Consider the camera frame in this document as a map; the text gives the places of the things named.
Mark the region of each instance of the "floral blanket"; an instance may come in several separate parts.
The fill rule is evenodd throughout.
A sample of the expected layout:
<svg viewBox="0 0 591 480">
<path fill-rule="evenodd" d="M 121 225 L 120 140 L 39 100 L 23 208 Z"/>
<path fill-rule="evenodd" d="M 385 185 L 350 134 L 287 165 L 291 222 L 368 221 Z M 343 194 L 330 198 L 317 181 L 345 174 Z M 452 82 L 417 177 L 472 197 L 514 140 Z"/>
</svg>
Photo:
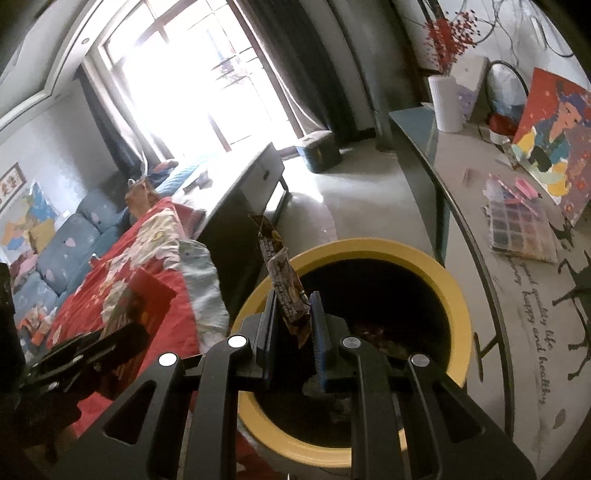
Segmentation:
<svg viewBox="0 0 591 480">
<path fill-rule="evenodd" d="M 181 218 L 186 218 L 182 211 Z M 109 318 L 133 272 L 142 267 L 177 293 L 147 350 L 139 374 L 163 352 L 181 357 L 205 353 L 226 337 L 229 316 L 219 290 L 217 270 L 207 248 L 186 238 L 177 206 L 160 200 L 126 232 L 93 268 L 82 285 L 62 305 L 49 332 L 48 347 L 79 333 L 98 330 Z M 111 404 L 98 393 L 81 401 L 80 436 Z M 277 478 L 237 434 L 237 478 Z"/>
</svg>

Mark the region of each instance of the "screw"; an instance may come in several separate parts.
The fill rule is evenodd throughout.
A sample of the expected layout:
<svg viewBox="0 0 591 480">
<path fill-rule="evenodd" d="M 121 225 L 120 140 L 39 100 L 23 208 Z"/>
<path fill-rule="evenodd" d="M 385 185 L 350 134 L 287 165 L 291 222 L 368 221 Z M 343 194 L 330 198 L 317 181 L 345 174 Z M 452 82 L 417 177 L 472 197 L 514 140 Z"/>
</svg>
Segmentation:
<svg viewBox="0 0 591 480">
<path fill-rule="evenodd" d="M 345 337 L 343 338 L 343 346 L 345 348 L 359 348 L 361 346 L 361 340 L 357 337 Z"/>
<path fill-rule="evenodd" d="M 242 335 L 234 335 L 228 339 L 228 345 L 230 345 L 232 348 L 241 348 L 247 343 L 248 340 Z"/>
<path fill-rule="evenodd" d="M 410 361 L 417 367 L 426 367 L 429 364 L 429 358 L 427 355 L 423 355 L 422 353 L 413 355 Z"/>
<path fill-rule="evenodd" d="M 163 353 L 158 357 L 158 363 L 163 367 L 170 367 L 177 362 L 177 356 L 174 353 Z"/>
</svg>

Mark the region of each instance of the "ceiling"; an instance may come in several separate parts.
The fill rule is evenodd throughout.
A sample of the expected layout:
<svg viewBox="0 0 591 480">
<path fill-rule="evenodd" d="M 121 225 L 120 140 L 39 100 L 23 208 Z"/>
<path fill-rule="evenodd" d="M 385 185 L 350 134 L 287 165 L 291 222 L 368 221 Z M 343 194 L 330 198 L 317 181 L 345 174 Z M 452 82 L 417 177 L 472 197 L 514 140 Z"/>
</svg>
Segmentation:
<svg viewBox="0 0 591 480">
<path fill-rule="evenodd" d="M 0 118 L 42 91 L 56 55 L 87 0 L 55 0 L 0 75 Z"/>
<path fill-rule="evenodd" d="M 41 14 L 0 74 L 0 144 L 71 91 L 76 69 L 126 1 L 135 0 L 54 0 Z"/>
</svg>

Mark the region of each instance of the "table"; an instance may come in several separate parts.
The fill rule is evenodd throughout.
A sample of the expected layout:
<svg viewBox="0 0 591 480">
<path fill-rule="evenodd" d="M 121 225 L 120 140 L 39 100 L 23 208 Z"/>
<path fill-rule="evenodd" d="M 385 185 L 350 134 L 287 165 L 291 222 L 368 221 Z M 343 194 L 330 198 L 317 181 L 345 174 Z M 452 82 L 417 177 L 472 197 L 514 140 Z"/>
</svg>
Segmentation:
<svg viewBox="0 0 591 480">
<path fill-rule="evenodd" d="M 186 193 L 183 189 L 205 170 L 209 186 Z M 265 213 L 280 184 L 283 194 L 271 216 L 277 222 L 289 194 L 283 171 L 283 161 L 272 143 L 249 144 L 198 167 L 172 196 L 176 203 L 204 210 L 193 238 L 209 249 L 231 322 L 255 287 L 262 267 L 258 228 L 249 215 Z"/>
<path fill-rule="evenodd" d="M 499 150 L 476 125 L 461 134 L 439 132 L 425 107 L 390 118 L 435 257 L 455 276 L 470 311 L 468 393 L 513 438 L 539 478 L 573 478 L 577 456 L 591 445 L 589 211 L 572 229 L 525 170 L 495 161 Z M 489 173 L 507 184 L 526 178 L 541 193 L 561 244 L 559 264 L 491 251 L 482 194 Z"/>
</svg>

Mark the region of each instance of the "drawer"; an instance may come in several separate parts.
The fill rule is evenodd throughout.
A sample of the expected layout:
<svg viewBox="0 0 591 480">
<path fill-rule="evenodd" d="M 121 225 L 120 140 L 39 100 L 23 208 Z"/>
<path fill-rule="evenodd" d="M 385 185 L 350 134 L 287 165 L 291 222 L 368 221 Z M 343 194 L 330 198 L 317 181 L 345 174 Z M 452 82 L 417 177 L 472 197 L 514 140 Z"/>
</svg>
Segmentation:
<svg viewBox="0 0 591 480">
<path fill-rule="evenodd" d="M 265 149 L 254 162 L 240 185 L 240 190 L 254 213 L 265 212 L 284 168 L 279 153 L 272 147 Z"/>
</svg>

